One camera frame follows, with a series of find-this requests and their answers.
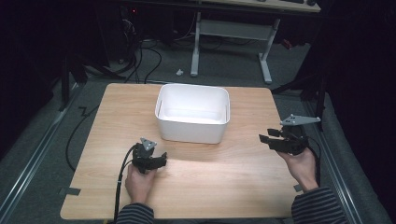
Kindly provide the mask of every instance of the white container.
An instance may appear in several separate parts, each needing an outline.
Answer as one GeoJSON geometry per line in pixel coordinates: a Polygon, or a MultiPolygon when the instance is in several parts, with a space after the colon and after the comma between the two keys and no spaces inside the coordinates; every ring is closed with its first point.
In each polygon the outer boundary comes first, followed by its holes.
{"type": "Polygon", "coordinates": [[[166,84],[155,115],[165,140],[217,144],[230,121],[230,97],[219,87],[166,84]]]}

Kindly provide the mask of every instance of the forearm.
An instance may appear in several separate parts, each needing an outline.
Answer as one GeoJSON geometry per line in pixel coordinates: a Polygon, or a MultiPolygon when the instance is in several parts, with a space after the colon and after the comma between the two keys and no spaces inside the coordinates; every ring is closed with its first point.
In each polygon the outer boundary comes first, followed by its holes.
{"type": "Polygon", "coordinates": [[[329,188],[317,188],[298,195],[291,212],[295,224],[347,223],[343,209],[329,188]]]}
{"type": "Polygon", "coordinates": [[[143,203],[131,203],[119,212],[117,224],[151,224],[153,220],[154,211],[150,207],[143,203]]]}

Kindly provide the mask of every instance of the hand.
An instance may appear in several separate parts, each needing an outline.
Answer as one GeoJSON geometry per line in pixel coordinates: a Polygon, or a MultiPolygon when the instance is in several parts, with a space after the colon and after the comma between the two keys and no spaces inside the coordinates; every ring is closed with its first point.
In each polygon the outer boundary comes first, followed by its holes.
{"type": "Polygon", "coordinates": [[[304,192],[318,188],[315,179],[315,156],[308,148],[296,156],[284,152],[277,152],[288,165],[291,175],[297,180],[304,192]]]}
{"type": "Polygon", "coordinates": [[[128,176],[125,179],[125,188],[131,197],[131,203],[146,203],[149,192],[154,183],[157,169],[148,171],[145,175],[132,164],[128,166],[128,176]]]}

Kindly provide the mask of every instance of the tape piece on table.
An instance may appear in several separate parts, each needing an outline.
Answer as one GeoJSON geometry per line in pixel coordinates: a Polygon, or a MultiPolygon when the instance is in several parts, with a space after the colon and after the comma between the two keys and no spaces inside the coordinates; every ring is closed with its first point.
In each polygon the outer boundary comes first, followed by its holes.
{"type": "Polygon", "coordinates": [[[73,188],[61,188],[61,190],[59,190],[59,195],[64,196],[64,195],[79,195],[79,192],[81,191],[81,189],[73,189],[73,188]]]}
{"type": "Polygon", "coordinates": [[[300,185],[294,185],[294,189],[296,190],[296,192],[303,190],[300,185]]]}

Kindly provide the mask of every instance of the light wood tabletop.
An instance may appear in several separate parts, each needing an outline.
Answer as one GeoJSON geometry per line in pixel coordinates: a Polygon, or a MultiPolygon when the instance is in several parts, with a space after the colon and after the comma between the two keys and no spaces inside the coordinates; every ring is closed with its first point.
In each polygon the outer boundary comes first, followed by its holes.
{"type": "MultiPolygon", "coordinates": [[[[148,198],[156,218],[291,216],[297,182],[286,163],[259,139],[268,128],[281,128],[268,89],[225,87],[231,119],[222,141],[209,145],[161,139],[154,114],[160,88],[107,86],[70,185],[81,189],[80,194],[66,196],[62,218],[113,218],[120,167],[140,137],[158,143],[154,157],[168,153],[148,198]]],[[[120,208],[130,202],[123,181],[120,208]]]]}
{"type": "Polygon", "coordinates": [[[320,12],[318,4],[309,6],[304,0],[303,3],[292,3],[280,0],[266,0],[264,2],[258,0],[202,0],[202,2],[231,4],[245,7],[264,7],[279,10],[299,11],[299,12],[320,12]]]}

